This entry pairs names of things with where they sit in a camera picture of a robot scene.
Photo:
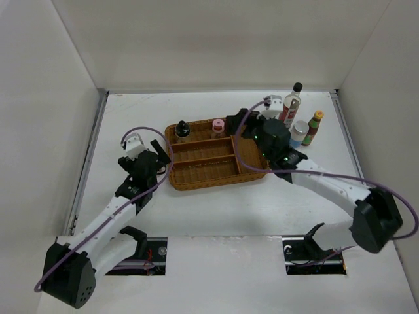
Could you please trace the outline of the pink cap spice jar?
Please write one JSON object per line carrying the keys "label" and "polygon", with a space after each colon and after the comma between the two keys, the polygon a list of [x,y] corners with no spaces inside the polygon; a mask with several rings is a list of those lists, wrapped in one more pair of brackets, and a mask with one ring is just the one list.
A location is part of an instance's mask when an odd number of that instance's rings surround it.
{"label": "pink cap spice jar", "polygon": [[212,122],[211,139],[225,137],[225,121],[223,119],[215,119]]}

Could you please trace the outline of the black cap spice bottle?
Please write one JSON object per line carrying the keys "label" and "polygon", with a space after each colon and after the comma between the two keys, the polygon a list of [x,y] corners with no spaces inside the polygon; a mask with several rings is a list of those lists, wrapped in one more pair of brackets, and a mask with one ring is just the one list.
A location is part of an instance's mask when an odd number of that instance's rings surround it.
{"label": "black cap spice bottle", "polygon": [[184,120],[180,120],[175,126],[176,143],[186,143],[190,137],[190,126]]}

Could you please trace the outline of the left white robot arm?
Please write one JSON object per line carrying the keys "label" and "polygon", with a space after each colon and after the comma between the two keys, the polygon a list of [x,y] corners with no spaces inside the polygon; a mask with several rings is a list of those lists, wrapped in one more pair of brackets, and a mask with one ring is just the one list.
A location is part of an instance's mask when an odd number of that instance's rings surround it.
{"label": "left white robot arm", "polygon": [[35,292],[45,292],[78,309],[92,296],[97,280],[130,258],[147,253],[147,234],[129,225],[150,202],[160,184],[160,170],[171,160],[158,141],[145,148],[139,136],[125,141],[118,164],[128,176],[106,208],[81,232],[56,240],[46,252],[43,276]]}

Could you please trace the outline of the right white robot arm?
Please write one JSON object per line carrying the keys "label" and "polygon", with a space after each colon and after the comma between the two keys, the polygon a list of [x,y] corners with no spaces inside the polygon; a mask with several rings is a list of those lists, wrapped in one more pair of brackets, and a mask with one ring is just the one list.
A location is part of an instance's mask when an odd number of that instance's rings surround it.
{"label": "right white robot arm", "polygon": [[328,173],[307,155],[290,144],[290,131],[278,119],[280,111],[251,111],[242,108],[225,120],[227,133],[251,139],[268,162],[268,172],[306,188],[345,211],[350,222],[334,224],[329,230],[304,242],[305,254],[320,258],[333,247],[356,245],[370,253],[379,253],[402,227],[403,220],[394,193],[372,183],[357,186],[356,177]]}

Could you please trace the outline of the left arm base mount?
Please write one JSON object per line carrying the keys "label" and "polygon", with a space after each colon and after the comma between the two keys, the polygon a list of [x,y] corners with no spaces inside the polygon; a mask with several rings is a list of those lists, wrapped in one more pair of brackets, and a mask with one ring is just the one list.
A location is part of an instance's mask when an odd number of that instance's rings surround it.
{"label": "left arm base mount", "polygon": [[120,231],[137,242],[132,256],[125,258],[107,273],[107,276],[161,276],[166,274],[168,255],[167,237],[149,237],[145,232],[132,226]]}

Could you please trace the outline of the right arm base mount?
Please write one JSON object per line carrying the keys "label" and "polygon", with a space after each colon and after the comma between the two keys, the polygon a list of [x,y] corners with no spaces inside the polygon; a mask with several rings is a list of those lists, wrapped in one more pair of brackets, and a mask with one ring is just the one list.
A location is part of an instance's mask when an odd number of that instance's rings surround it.
{"label": "right arm base mount", "polygon": [[288,275],[346,275],[342,251],[323,250],[313,240],[324,223],[315,225],[304,235],[282,238],[285,271]]}

